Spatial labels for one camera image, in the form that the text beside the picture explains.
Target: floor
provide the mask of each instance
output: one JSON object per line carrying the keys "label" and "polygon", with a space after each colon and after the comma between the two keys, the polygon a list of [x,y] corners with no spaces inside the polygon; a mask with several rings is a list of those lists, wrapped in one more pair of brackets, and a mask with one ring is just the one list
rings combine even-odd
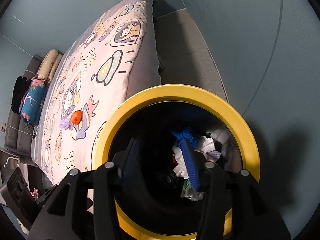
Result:
{"label": "floor", "polygon": [[164,61],[162,84],[187,84],[206,89],[226,100],[214,61],[186,9],[155,23],[157,51]]}

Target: yellow pillow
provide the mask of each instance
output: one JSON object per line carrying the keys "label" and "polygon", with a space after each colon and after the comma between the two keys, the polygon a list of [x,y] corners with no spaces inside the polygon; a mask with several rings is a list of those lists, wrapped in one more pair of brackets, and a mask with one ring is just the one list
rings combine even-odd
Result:
{"label": "yellow pillow", "polygon": [[54,60],[56,59],[58,52],[55,49],[52,49],[48,52],[48,54],[44,57],[39,70],[38,70],[38,79],[42,79],[44,81],[47,80],[50,70],[53,66]]}
{"label": "yellow pillow", "polygon": [[59,65],[59,63],[60,63],[61,58],[62,58],[62,55],[59,54],[59,55],[56,57],[56,59],[54,60],[53,66],[52,66],[52,68],[51,68],[51,70],[50,70],[50,73],[49,73],[49,76],[48,76],[48,82],[51,82],[51,81],[52,81],[52,79],[53,79],[53,77],[54,77],[54,73],[55,73],[56,70],[57,70],[57,67],[58,67],[58,65]]}

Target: cartoon print blanket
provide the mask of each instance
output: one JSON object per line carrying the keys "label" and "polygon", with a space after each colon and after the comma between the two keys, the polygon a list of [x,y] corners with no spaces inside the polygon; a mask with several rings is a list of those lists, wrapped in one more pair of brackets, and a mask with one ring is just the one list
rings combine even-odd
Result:
{"label": "cartoon print blanket", "polygon": [[[146,2],[137,1],[108,14],[100,17],[88,38],[74,46],[47,95],[38,163],[53,183],[75,167],[92,169],[96,137],[125,100],[128,75],[147,25]],[[61,129],[59,121],[76,110],[82,111],[80,123]]]}

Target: mattress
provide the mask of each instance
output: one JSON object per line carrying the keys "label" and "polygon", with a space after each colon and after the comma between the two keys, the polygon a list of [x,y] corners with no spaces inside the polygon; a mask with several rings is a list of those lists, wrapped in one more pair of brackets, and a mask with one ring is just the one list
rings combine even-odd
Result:
{"label": "mattress", "polygon": [[[153,0],[124,0],[93,23],[64,54],[49,86],[32,160],[52,183],[73,168],[92,169],[95,138],[133,94],[160,84]],[[59,122],[80,110],[79,124]]]}

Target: wall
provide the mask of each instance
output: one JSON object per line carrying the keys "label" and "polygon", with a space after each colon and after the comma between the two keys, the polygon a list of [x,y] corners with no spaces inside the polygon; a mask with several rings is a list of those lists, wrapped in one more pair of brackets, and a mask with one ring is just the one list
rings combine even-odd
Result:
{"label": "wall", "polygon": [[[97,18],[122,0],[13,0],[0,33],[31,55],[65,52]],[[181,0],[159,0],[155,14],[184,8]]]}
{"label": "wall", "polygon": [[261,189],[295,237],[320,201],[320,21],[307,0],[183,0],[248,122]]}
{"label": "wall", "polygon": [[[8,120],[14,84],[31,58],[0,33],[0,122]],[[4,138],[5,134],[0,133],[0,150],[4,150]]]}

